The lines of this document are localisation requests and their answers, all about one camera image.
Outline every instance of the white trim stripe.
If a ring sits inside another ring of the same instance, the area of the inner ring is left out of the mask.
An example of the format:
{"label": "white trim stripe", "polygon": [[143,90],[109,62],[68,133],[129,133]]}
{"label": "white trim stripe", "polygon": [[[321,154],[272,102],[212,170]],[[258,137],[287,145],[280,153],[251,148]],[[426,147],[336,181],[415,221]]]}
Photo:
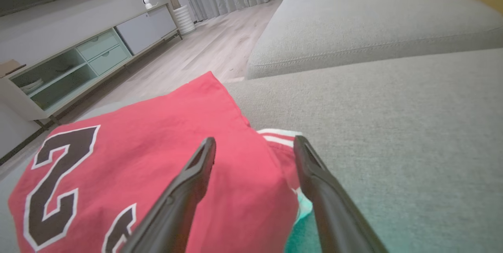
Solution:
{"label": "white trim stripe", "polygon": [[282,144],[282,145],[293,148],[293,141],[292,140],[286,140],[283,138],[278,138],[278,137],[269,136],[269,135],[264,135],[264,138],[266,139],[266,141],[275,142],[275,143]]}
{"label": "white trim stripe", "polygon": [[295,137],[296,135],[302,135],[302,132],[283,130],[283,129],[275,129],[275,128],[261,129],[261,130],[257,131],[257,133],[259,133],[259,134],[272,133],[272,134],[291,136],[291,137]]}

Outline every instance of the white cabinet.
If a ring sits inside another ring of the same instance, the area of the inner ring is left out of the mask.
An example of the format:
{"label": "white cabinet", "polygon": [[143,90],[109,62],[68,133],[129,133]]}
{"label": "white cabinet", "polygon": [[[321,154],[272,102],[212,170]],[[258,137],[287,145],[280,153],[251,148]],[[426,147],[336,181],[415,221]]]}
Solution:
{"label": "white cabinet", "polygon": [[119,24],[117,29],[133,55],[159,40],[148,13]]}
{"label": "white cabinet", "polygon": [[176,30],[176,25],[167,7],[161,6],[119,24],[117,29],[133,55],[136,55]]}
{"label": "white cabinet", "polygon": [[149,11],[149,17],[158,35],[158,40],[176,29],[176,24],[165,6]]}

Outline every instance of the jersey number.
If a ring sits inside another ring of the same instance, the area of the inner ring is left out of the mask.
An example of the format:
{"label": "jersey number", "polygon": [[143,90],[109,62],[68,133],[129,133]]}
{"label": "jersey number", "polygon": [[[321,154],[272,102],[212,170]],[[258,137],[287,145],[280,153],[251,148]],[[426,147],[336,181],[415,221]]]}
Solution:
{"label": "jersey number", "polygon": [[77,215],[79,189],[75,188],[57,197],[57,207],[50,213],[51,201],[61,180],[93,153],[99,126],[57,133],[47,138],[35,155],[31,169],[52,163],[53,154],[63,151],[38,185],[27,195],[23,233],[38,251],[65,237]]}
{"label": "jersey number", "polygon": [[105,235],[102,253],[116,253],[117,249],[131,236],[131,226],[136,222],[136,203],[122,210]]}

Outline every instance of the black number 2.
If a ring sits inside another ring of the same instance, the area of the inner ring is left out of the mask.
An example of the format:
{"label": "black number 2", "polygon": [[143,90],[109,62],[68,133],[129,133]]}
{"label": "black number 2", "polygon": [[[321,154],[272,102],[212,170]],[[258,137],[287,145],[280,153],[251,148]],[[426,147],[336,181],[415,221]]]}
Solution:
{"label": "black number 2", "polygon": [[77,215],[78,188],[59,195],[57,207],[50,213],[47,213],[47,205],[63,177],[93,153],[98,130],[99,126],[92,126],[57,133],[47,138],[35,155],[31,169],[52,163],[54,152],[63,151],[26,197],[23,234],[34,250],[39,251],[65,237]]}

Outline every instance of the gray wall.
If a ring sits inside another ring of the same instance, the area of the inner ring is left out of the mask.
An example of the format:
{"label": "gray wall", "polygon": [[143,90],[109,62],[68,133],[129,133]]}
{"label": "gray wall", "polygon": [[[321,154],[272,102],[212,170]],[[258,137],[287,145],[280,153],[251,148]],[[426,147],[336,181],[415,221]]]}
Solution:
{"label": "gray wall", "polygon": [[0,101],[0,158],[38,129],[38,124],[25,121]]}
{"label": "gray wall", "polygon": [[[15,59],[35,65],[143,10],[142,0],[58,0],[0,17],[0,63]],[[0,157],[37,129],[0,101]]]}

